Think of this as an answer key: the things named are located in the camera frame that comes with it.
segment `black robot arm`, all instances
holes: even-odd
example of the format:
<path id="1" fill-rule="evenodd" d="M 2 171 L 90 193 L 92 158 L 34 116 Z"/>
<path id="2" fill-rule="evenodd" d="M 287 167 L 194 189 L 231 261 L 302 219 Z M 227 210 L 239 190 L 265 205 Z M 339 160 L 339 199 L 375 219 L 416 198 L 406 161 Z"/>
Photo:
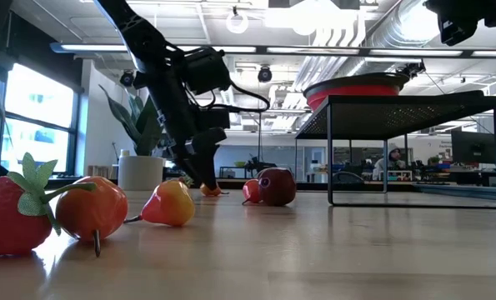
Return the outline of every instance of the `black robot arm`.
<path id="1" fill-rule="evenodd" d="M 214 189 L 214 154 L 226 138 L 229 110 L 203 108 L 188 99 L 187 92 L 206 93 L 231 86 L 223 52 L 201 47 L 184 52 L 167 42 L 147 20 L 139 17 L 125 0 L 94 0 L 118 30 L 137 68 L 136 88 L 147 87 L 165 128 L 169 157 L 188 176 Z"/>

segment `red apple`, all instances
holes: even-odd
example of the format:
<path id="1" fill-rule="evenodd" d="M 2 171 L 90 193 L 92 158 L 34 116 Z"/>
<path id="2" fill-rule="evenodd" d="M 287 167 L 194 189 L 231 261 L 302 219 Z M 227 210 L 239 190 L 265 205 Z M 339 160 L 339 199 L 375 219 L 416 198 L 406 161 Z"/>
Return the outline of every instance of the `red apple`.
<path id="1" fill-rule="evenodd" d="M 269 206 L 284 206 L 296 197 L 296 182 L 290 170 L 270 167 L 258 174 L 258 193 Z"/>

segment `white pot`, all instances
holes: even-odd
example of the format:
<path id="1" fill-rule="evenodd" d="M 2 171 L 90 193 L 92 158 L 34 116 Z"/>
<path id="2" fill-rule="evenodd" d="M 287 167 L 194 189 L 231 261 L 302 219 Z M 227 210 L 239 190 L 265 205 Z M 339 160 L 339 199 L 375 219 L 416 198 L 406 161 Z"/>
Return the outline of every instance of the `white pot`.
<path id="1" fill-rule="evenodd" d="M 118 164 L 118 186 L 124 191 L 152 191 L 163 181 L 163 158 L 127 156 Z"/>

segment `black mesh table top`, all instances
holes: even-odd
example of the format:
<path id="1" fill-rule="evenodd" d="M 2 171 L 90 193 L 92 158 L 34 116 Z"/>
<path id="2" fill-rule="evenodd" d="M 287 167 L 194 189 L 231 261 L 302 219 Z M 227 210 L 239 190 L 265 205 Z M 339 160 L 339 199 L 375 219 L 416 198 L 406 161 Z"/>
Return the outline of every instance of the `black mesh table top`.
<path id="1" fill-rule="evenodd" d="M 496 97 L 479 92 L 443 96 L 329 96 L 301 127 L 296 139 L 327 139 L 328 109 L 333 139 L 385 140 L 484 113 Z"/>

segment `red bowl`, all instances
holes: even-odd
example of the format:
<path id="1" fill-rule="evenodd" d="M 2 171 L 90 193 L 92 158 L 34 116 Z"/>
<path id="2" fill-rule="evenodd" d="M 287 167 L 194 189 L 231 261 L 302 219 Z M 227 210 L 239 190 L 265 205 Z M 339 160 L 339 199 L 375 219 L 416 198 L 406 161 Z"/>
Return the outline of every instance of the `red bowl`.
<path id="1" fill-rule="evenodd" d="M 396 73 L 370 73 L 329 79 L 308 87 L 303 95 L 316 110 L 327 96 L 398 96 L 408 77 Z"/>

